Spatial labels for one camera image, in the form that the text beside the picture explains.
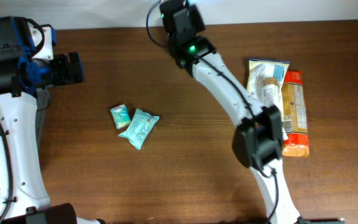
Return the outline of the small teal tissue pack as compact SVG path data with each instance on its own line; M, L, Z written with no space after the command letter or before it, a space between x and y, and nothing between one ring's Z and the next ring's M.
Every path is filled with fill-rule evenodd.
M119 105L114 108L111 108L110 112L117 129L122 129L130 125L131 118L129 116L126 105Z

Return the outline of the teal wet wipes pack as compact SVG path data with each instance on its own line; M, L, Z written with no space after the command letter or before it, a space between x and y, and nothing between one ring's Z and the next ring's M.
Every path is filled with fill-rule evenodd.
M124 132L119 134L119 137L128 139L137 150L141 150L145 139L159 119L158 116L136 109L132 122Z

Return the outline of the yellow blue-edged snack bag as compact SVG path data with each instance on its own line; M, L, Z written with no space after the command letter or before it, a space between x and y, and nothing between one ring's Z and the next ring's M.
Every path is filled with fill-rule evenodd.
M261 101L263 80L266 78L275 78L281 89L289 65L290 61L250 58L247 91Z

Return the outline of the white cream tube gold cap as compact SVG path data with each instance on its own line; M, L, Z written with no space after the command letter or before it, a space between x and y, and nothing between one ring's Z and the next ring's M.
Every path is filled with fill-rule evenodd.
M282 94L276 78L270 77L263 79L262 99L264 104L268 107L275 105L279 110L283 109Z

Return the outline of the orange spaghetti pasta package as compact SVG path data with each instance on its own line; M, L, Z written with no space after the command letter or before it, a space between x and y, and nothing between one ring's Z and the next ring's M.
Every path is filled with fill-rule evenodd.
M301 71L287 71L282 97L283 124L287 135L282 153L290 157L308 157L310 145Z

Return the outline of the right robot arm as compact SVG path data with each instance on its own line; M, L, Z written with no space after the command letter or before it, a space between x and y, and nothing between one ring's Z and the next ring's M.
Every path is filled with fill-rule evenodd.
M232 150L254 175L264 199L267 223L304 223L283 173L281 115L255 99L226 67L211 42L198 8L185 0L157 4L167 33L167 47L178 67L202 84L231 119Z

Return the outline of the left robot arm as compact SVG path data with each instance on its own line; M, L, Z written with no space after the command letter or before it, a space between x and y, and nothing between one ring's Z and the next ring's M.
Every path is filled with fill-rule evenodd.
M83 223L73 205L53 206L40 170L37 92L85 79L76 52L54 54L55 29L0 18L0 223Z

